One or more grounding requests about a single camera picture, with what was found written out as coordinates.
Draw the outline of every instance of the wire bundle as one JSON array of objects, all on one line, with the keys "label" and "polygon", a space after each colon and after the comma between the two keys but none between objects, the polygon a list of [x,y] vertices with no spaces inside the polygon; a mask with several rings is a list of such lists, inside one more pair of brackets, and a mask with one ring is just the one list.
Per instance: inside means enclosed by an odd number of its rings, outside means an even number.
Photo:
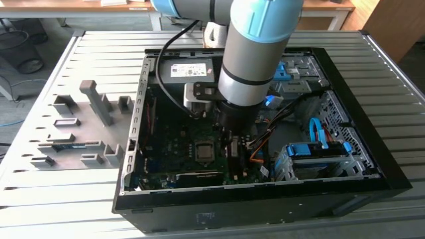
[{"label": "wire bundle", "polygon": [[316,97],[322,95],[322,91],[312,92],[308,94],[302,94],[294,101],[292,101],[280,111],[276,113],[273,119],[269,120],[266,128],[264,133],[254,139],[249,146],[258,144],[258,146],[254,148],[253,154],[249,157],[250,162],[264,163],[262,159],[254,159],[254,156],[257,155],[258,151],[264,146],[266,145],[268,140],[270,139],[270,136],[273,134],[273,131],[277,127],[277,123],[285,119],[288,116],[290,116],[294,112],[294,108],[298,105],[300,102],[302,102],[305,99],[310,97]]}]

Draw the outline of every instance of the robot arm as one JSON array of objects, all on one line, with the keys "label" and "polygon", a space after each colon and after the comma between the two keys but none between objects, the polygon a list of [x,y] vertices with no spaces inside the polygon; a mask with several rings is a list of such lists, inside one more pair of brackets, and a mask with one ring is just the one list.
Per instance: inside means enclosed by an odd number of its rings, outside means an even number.
[{"label": "robot arm", "polygon": [[155,9],[175,17],[211,21],[220,25],[230,23],[233,0],[152,0]]},{"label": "robot arm", "polygon": [[157,11],[228,24],[218,123],[238,132],[254,121],[304,0],[152,0]]}]

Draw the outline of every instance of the metal case frame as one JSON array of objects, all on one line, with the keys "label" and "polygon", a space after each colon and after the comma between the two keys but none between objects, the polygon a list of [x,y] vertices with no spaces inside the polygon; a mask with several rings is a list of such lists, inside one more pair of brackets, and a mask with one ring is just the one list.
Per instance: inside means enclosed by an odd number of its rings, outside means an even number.
[{"label": "metal case frame", "polygon": [[[204,230],[254,224],[286,223],[308,218],[342,216],[381,198],[393,197],[412,185],[396,163],[384,141],[366,117],[344,78],[322,48],[286,48],[286,52],[310,52],[316,57],[334,96],[356,126],[356,133],[365,150],[380,168],[381,178],[357,181],[320,181],[288,185],[265,183],[253,187],[173,193],[124,191],[124,169],[136,160],[139,128],[135,117],[141,116],[143,89],[153,69],[153,59],[147,57],[139,85],[133,120],[127,150],[132,149],[121,162],[113,213],[123,217],[145,233]],[[222,49],[173,49],[165,57],[191,57],[191,52],[222,54]],[[147,50],[147,56],[159,50]]]}]

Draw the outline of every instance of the green circuit board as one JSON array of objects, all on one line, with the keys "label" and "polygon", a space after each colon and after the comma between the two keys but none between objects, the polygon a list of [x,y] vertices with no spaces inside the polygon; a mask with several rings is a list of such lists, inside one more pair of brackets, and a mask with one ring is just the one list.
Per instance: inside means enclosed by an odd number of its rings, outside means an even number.
[{"label": "green circuit board", "polygon": [[261,176],[254,165],[245,169],[244,178],[236,180],[228,171],[228,159],[220,141],[220,130],[211,117],[192,119],[176,109],[157,109],[155,133],[147,139],[144,175],[145,189],[175,187],[176,175],[185,173],[222,173],[222,185],[256,183]]}]

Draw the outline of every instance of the gray plastic block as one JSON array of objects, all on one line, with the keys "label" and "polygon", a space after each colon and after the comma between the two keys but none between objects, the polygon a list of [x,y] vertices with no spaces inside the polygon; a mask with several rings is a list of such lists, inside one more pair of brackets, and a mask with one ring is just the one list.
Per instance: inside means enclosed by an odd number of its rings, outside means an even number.
[{"label": "gray plastic block", "polygon": [[91,101],[91,107],[97,114],[101,122],[105,126],[112,124],[112,118],[109,116],[109,110],[101,100],[101,97],[96,91],[96,82],[95,81],[81,81],[80,91],[88,97]]},{"label": "gray plastic block", "polygon": [[104,156],[108,159],[112,166],[120,167],[120,163],[124,158],[124,149],[121,148],[121,145],[117,144],[115,150],[112,150],[111,146],[107,145]]},{"label": "gray plastic block", "polygon": [[104,103],[107,109],[108,109],[108,112],[112,111],[112,105],[111,105],[111,102],[108,100],[108,97],[107,97],[107,94],[100,94],[100,99],[101,99],[101,102]]},{"label": "gray plastic block", "polygon": [[85,148],[103,152],[105,149],[105,143],[101,140],[85,141]]},{"label": "gray plastic block", "polygon": [[67,118],[67,119],[59,119],[55,120],[53,125],[56,127],[72,127],[72,126],[80,126],[81,122],[77,118]]},{"label": "gray plastic block", "polygon": [[104,163],[104,160],[99,156],[97,153],[87,153],[81,154],[81,159],[80,161],[84,163],[85,166],[99,166],[100,164]]},{"label": "gray plastic block", "polygon": [[117,105],[121,114],[131,114],[133,112],[135,105],[129,96],[120,96]]},{"label": "gray plastic block", "polygon": [[45,157],[33,157],[31,159],[31,164],[37,167],[37,168],[41,168],[41,167],[51,167],[55,165],[55,160],[51,159],[49,156],[45,156]]},{"label": "gray plastic block", "polygon": [[76,105],[69,95],[56,96],[52,106],[60,115],[71,115],[71,107]]},{"label": "gray plastic block", "polygon": [[43,154],[56,153],[57,150],[49,145],[49,146],[39,146],[37,149]]},{"label": "gray plastic block", "polygon": [[55,137],[49,135],[49,137],[45,141],[48,141],[48,142],[73,142],[75,136],[72,133],[64,133],[64,134],[56,135]]}]

